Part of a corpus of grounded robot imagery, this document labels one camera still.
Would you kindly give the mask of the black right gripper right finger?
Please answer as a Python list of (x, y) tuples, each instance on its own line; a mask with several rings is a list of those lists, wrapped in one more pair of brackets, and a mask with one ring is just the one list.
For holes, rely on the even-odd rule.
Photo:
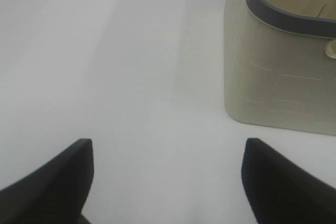
[(243, 188), (257, 223), (335, 223), (335, 188), (258, 138), (248, 138)]

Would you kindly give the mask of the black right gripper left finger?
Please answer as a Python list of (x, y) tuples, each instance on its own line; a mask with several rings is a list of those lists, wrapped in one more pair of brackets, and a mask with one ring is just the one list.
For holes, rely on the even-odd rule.
[(82, 209), (92, 181), (92, 140), (82, 138), (1, 190), (1, 223), (89, 223)]

